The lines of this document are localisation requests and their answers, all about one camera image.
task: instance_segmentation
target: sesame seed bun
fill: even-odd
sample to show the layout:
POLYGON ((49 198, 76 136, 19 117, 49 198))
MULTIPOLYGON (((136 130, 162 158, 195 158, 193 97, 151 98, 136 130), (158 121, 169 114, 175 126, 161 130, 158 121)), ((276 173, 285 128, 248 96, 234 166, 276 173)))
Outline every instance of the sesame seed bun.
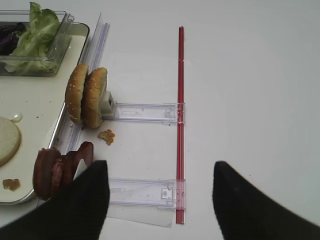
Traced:
POLYGON ((99 102, 107 87, 108 71, 99 67, 87 77, 83 90, 82 112, 83 125, 88 128, 98 128, 102 123, 99 102))
POLYGON ((65 90, 65 106, 71 121, 82 124, 82 99, 86 78, 88 77, 89 65, 79 64, 73 70, 65 90))

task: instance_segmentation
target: lettuce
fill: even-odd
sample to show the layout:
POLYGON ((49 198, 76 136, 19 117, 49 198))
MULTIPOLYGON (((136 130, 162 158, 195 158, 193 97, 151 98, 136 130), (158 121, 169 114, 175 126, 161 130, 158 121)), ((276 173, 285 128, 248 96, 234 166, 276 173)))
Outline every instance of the lettuce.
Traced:
POLYGON ((47 60, 47 52, 59 27, 56 13, 50 9, 41 10, 38 3, 30 2, 29 27, 20 36, 16 49, 10 56, 43 57, 42 61, 6 60, 5 69, 11 72, 50 71, 56 66, 47 60))

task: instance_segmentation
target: hamburger bun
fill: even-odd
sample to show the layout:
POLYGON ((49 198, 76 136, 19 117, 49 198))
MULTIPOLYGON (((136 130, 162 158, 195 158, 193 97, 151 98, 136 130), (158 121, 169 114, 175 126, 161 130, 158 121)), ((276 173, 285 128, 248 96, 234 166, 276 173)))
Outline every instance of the hamburger bun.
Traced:
POLYGON ((89 65, 79 64, 73 70, 65 89, 65 106, 71 121, 82 124, 82 100, 89 65))
POLYGON ((107 87, 107 74, 106 68, 99 67, 92 71, 85 81, 81 111, 85 127, 98 128, 102 123, 99 102, 107 87))

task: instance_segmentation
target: red straw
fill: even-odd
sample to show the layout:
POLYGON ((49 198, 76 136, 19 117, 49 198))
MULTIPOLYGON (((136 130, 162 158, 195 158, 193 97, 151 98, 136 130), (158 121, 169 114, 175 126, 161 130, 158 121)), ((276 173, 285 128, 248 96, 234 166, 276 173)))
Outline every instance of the red straw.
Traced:
MULTIPOLYGON (((183 104, 185 103, 185 88, 184 88, 184 41, 185 30, 184 27, 179 27, 179 60, 178 60, 178 119, 180 121, 177 124, 177 165, 176 165, 176 179, 185 179, 185 124, 183 115, 183 104)), ((185 211, 182 209, 176 210, 176 224, 185 223, 185 211)))

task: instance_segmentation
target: white tray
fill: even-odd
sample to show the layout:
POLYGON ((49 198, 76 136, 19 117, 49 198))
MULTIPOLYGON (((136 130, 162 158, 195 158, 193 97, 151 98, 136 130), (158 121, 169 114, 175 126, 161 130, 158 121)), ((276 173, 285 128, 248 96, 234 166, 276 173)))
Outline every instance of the white tray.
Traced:
POLYGON ((33 170, 38 151, 49 146, 60 123, 66 85, 83 55, 89 27, 74 23, 71 35, 70 46, 55 76, 0 76, 0 116, 12 119, 15 114, 22 114, 22 120, 16 124, 22 135, 20 148, 9 162, 0 167, 0 182, 19 179, 20 187, 11 191, 0 186, 0 205, 14 205, 32 197, 33 170))

